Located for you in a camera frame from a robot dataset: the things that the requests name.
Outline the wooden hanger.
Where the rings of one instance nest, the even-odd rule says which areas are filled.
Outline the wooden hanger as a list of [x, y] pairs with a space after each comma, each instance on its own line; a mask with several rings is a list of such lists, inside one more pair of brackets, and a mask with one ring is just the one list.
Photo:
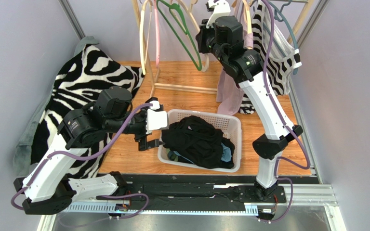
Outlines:
[[250, 12], [251, 5], [252, 2], [248, 2], [247, 0], [235, 0], [231, 5], [231, 7], [234, 8], [234, 16], [243, 16], [244, 22], [246, 23], [248, 35], [252, 33]]
[[[169, 1], [169, 4], [175, 6], [175, 9], [177, 9], [178, 14], [179, 14], [179, 16], [177, 16], [172, 10], [169, 10], [171, 15], [173, 16], [173, 18], [175, 19], [175, 21], [177, 22], [177, 24], [179, 25], [181, 30], [184, 32], [184, 34], [188, 36], [188, 40], [192, 43], [192, 45], [194, 45], [194, 42], [191, 39], [191, 34], [189, 32], [189, 29], [186, 26], [186, 22], [185, 22], [185, 19], [184, 19], [184, 16], [183, 16], [183, 12], [185, 12], [188, 15], [188, 17], [190, 18], [191, 22], [194, 25], [194, 28], [197, 30], [197, 33], [199, 33], [200, 32], [199, 24], [197, 23], [196, 19], [194, 18], [193, 14], [192, 14], [192, 8], [195, 4], [197, 4], [197, 2], [198, 2], [198, 0], [191, 0], [190, 4], [189, 4], [189, 7], [187, 7], [183, 0], [177, 0], [177, 1], [170, 0]], [[191, 58], [191, 60], [194, 62], [194, 65], [196, 66], [198, 71], [206, 72], [209, 69], [210, 59], [209, 59], [208, 54], [204, 54], [205, 64], [202, 64], [199, 53], [197, 54], [198, 64], [194, 61], [193, 57], [191, 56], [191, 54], [189, 52], [188, 52], [188, 55]]]

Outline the green hanger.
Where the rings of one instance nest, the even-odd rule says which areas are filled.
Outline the green hanger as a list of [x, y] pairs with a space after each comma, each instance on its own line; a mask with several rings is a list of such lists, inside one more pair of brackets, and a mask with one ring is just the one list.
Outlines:
[[184, 8], [179, 3], [169, 3], [166, 0], [157, 0], [156, 3], [158, 12], [174, 33], [196, 69], [201, 71], [202, 60], [195, 39], [192, 38], [187, 26]]

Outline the pink hanger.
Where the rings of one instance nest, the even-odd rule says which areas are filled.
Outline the pink hanger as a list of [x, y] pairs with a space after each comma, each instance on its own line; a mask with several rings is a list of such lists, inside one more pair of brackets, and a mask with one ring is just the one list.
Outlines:
[[159, 34], [159, 15], [157, 10], [157, 0], [153, 0], [155, 15], [155, 36], [156, 36], [156, 67], [159, 68], [160, 62], [160, 34]]

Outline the cream plastic hanger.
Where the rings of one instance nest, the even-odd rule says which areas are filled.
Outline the cream plastic hanger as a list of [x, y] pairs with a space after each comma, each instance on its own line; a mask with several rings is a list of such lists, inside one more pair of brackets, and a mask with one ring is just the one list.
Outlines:
[[141, 61], [141, 68], [143, 71], [143, 74], [146, 75], [146, 64], [147, 64], [147, 57], [148, 57], [148, 40], [149, 38], [145, 38], [144, 34], [144, 26], [145, 26], [145, 10], [149, 8], [152, 10], [153, 7], [153, 1], [152, 0], [145, 0], [142, 4], [141, 10], [140, 10], [140, 24], [139, 24], [139, 47], [140, 47], [140, 61]]

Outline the lilac ribbed tank top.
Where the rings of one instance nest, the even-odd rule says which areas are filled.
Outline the lilac ribbed tank top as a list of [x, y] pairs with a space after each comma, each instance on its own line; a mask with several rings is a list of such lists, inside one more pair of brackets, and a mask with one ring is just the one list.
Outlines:
[[[253, 33], [247, 34], [246, 23], [243, 16], [236, 16], [243, 26], [244, 47], [253, 49]], [[217, 113], [232, 116], [236, 113], [253, 114], [255, 109], [244, 91], [239, 89], [233, 78], [221, 71], [217, 86], [216, 101], [220, 103]]]

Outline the blue ribbed tank top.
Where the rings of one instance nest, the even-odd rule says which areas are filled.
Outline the blue ribbed tank top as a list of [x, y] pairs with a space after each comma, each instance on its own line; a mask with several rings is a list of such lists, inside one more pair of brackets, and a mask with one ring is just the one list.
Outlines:
[[[228, 146], [226, 146], [224, 143], [221, 143], [221, 146], [223, 148], [221, 161], [225, 163], [230, 162], [233, 158], [233, 150], [229, 148]], [[169, 151], [167, 154], [167, 157], [171, 161], [183, 162], [183, 163], [189, 163], [189, 164], [195, 165], [193, 161], [189, 160], [186, 157], [181, 156], [177, 151]]]

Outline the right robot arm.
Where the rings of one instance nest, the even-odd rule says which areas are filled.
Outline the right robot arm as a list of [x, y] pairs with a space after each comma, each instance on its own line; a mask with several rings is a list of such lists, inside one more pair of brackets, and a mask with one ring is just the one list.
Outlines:
[[248, 96], [263, 123], [264, 134], [252, 143], [260, 157], [255, 185], [259, 192], [270, 194], [278, 184], [275, 174], [278, 158], [289, 142], [303, 133], [303, 128], [284, 114], [267, 83], [259, 53], [244, 47], [243, 27], [236, 17], [212, 16], [203, 19], [199, 29], [198, 51], [214, 55], [225, 73]]

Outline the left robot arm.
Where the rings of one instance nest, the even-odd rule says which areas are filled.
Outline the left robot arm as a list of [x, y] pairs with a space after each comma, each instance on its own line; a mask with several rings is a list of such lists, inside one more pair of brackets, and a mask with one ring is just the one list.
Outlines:
[[14, 181], [16, 195], [23, 194], [25, 200], [18, 205], [12, 198], [12, 206], [28, 215], [54, 215], [78, 201], [109, 199], [122, 200], [127, 210], [132, 194], [119, 172], [85, 179], [70, 178], [67, 172], [76, 161], [105, 154], [121, 134], [132, 134], [139, 151], [157, 148], [162, 142], [147, 137], [166, 129], [168, 123], [168, 114], [156, 97], [133, 107], [127, 89], [113, 86], [101, 91], [96, 101], [66, 114], [37, 167]]

